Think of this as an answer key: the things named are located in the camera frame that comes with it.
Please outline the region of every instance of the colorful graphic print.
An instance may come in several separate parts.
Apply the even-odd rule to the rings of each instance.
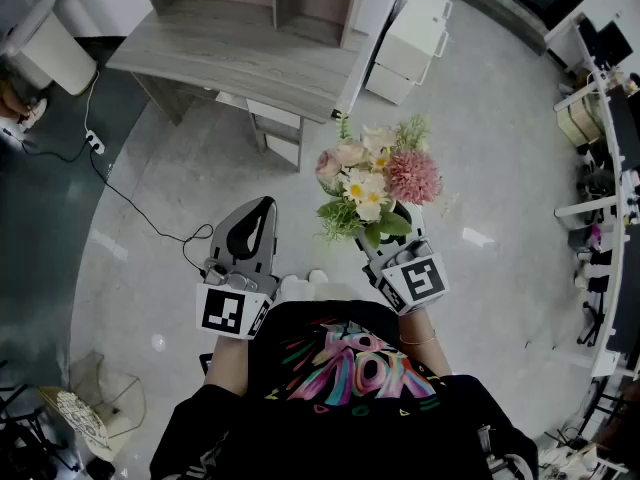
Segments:
[[[405,388],[416,399],[435,394],[431,383],[414,370],[405,354],[361,326],[333,323],[331,319],[314,324],[323,328],[317,332],[325,335],[324,343],[313,338],[285,342],[289,355],[283,365],[293,364],[294,373],[305,365],[315,367],[304,380],[300,375],[289,383],[286,390],[294,391],[288,400],[301,398],[341,406],[353,401],[352,396],[363,397],[372,392],[376,392],[375,398],[400,398]],[[333,387],[329,396],[316,400],[330,382]]]

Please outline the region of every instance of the dark green floor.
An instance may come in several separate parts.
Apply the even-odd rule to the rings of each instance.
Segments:
[[[115,45],[86,45],[99,62],[89,128],[115,162],[148,101],[128,73],[104,69]],[[89,91],[78,97],[52,84],[49,107],[28,133],[43,150],[73,156],[85,139]],[[69,165],[30,157],[2,136],[0,158],[0,385],[60,385],[65,378],[76,278],[103,183],[89,163],[89,148]]]

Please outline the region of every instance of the trash can lid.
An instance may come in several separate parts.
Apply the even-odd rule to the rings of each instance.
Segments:
[[[9,36],[0,46],[0,54],[13,57],[37,32],[40,25],[47,19],[53,10],[56,0],[40,0],[33,6],[29,14],[11,31]]]

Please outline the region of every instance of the long white desk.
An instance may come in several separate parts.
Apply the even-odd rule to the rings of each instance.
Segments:
[[[602,377],[613,374],[616,370],[623,374],[638,378],[640,373],[640,361],[633,370],[620,369],[617,367],[620,359],[620,352],[614,352],[607,349],[609,337],[615,333],[613,322],[618,306],[618,298],[620,296],[620,285],[622,282],[622,261],[624,257],[625,230],[623,208],[625,207],[625,193],[622,186],[622,157],[620,156],[620,148],[616,138],[615,127],[611,109],[609,108],[609,97],[607,96],[607,77],[595,65],[594,59],[589,54],[587,45],[585,44],[578,27],[574,24],[574,31],[578,38],[578,44],[584,56],[585,62],[593,74],[593,82],[589,84],[589,90],[595,89],[600,95],[600,105],[602,108],[602,118],[604,123],[604,131],[607,139],[607,147],[611,158],[613,159],[613,171],[616,180],[615,194],[610,197],[589,201],[586,203],[567,206],[564,208],[556,208],[556,217],[567,217],[576,215],[586,211],[593,211],[601,208],[617,206],[618,213],[612,229],[612,254],[611,254],[611,272],[609,274],[609,285],[607,292],[604,294],[604,311],[605,319],[600,328],[598,339],[595,344],[595,354],[591,361],[585,361],[585,356],[580,354],[561,353],[563,357],[580,366],[591,367],[592,377]],[[556,107],[563,108],[563,102]]]

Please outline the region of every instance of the white marker cube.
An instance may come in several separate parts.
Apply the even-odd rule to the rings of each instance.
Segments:
[[[449,281],[439,253],[383,269],[382,275],[377,288],[399,315],[449,292]]]
[[[252,340],[272,303],[263,293],[201,283],[196,292],[196,327],[231,338]]]

